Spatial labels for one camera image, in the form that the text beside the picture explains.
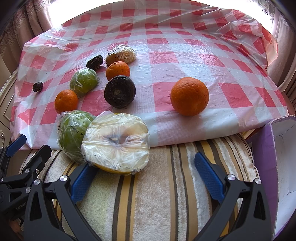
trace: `green fruit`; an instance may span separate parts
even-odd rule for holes
[[[99,78],[92,69],[80,69],[72,77],[70,81],[70,90],[73,90],[77,97],[86,95],[87,92],[95,88],[99,84]]]
[[[78,164],[84,162],[81,143],[89,124],[96,117],[81,110],[65,112],[58,124],[58,144],[65,154]]]

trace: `striped cushion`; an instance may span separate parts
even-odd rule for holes
[[[99,170],[77,206],[103,241],[191,241],[218,204],[194,167],[198,151],[239,180],[258,177],[248,145],[236,134],[152,148],[148,165],[134,176]],[[69,175],[77,167],[61,151],[53,151],[46,165],[39,175],[45,182]],[[238,201],[223,235],[232,227],[240,205]],[[65,231],[73,235],[58,202],[54,206]]]

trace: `orange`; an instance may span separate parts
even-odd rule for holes
[[[54,101],[54,107],[59,114],[64,111],[76,110],[77,105],[78,97],[72,90],[61,91]]]
[[[114,62],[106,69],[106,77],[108,81],[118,75],[125,75],[129,77],[130,74],[131,71],[129,69],[129,66],[123,61]]]
[[[173,108],[181,115],[197,115],[206,108],[209,102],[209,91],[198,79],[181,78],[170,91],[170,101]]]

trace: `silver bolt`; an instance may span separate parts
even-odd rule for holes
[[[256,178],[256,179],[255,179],[255,182],[256,182],[257,184],[261,184],[261,183],[262,183],[261,180],[260,180],[259,178]]]
[[[62,182],[67,181],[68,176],[66,176],[66,175],[62,175],[59,179],[60,179]]]
[[[230,180],[230,181],[234,181],[234,180],[235,180],[235,175],[233,175],[233,174],[228,174],[228,175],[227,175],[227,179]]]
[[[34,185],[38,185],[40,183],[40,180],[39,179],[36,179],[35,181],[34,181]]]

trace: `small black dried fruit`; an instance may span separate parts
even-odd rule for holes
[[[89,60],[86,64],[86,67],[88,69],[92,69],[94,71],[97,71],[99,69],[99,67],[102,65],[103,63],[103,57],[98,55],[94,58],[92,58],[91,60]]]
[[[117,109],[128,106],[136,95],[136,86],[133,81],[125,76],[113,77],[104,90],[105,100]]]
[[[43,83],[42,82],[37,82],[33,85],[33,91],[34,92],[41,92],[43,89]]]

